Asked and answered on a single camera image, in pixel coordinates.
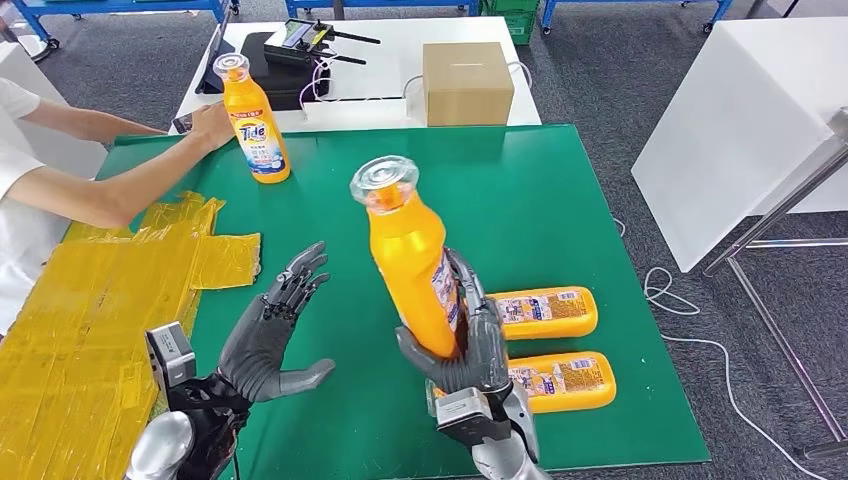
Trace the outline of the person's hand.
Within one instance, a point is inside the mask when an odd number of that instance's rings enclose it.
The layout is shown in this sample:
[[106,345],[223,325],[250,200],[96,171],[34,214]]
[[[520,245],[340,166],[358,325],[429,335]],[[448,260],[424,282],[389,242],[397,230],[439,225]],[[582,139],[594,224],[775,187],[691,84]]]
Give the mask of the person's hand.
[[228,143],[234,136],[227,110],[222,102],[205,105],[191,114],[188,137],[205,153]]

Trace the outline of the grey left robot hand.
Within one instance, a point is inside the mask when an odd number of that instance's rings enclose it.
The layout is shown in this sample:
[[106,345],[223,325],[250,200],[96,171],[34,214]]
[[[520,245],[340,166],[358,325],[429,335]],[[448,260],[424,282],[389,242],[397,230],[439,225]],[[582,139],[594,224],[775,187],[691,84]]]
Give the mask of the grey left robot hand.
[[217,372],[244,399],[262,403],[312,390],[334,371],[336,364],[328,358],[306,369],[282,368],[301,313],[330,278],[319,271],[327,260],[323,241],[298,253],[268,290],[254,297],[231,331]]

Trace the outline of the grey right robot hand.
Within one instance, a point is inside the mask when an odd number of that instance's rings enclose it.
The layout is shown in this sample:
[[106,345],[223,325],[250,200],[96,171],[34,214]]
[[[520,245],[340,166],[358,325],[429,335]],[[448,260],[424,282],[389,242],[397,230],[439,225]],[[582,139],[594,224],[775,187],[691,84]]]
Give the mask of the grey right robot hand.
[[458,356],[441,358],[424,348],[405,326],[395,328],[400,352],[425,377],[446,393],[468,387],[498,392],[511,387],[502,320],[494,300],[485,295],[480,279],[462,255],[445,248],[465,301],[465,344]]

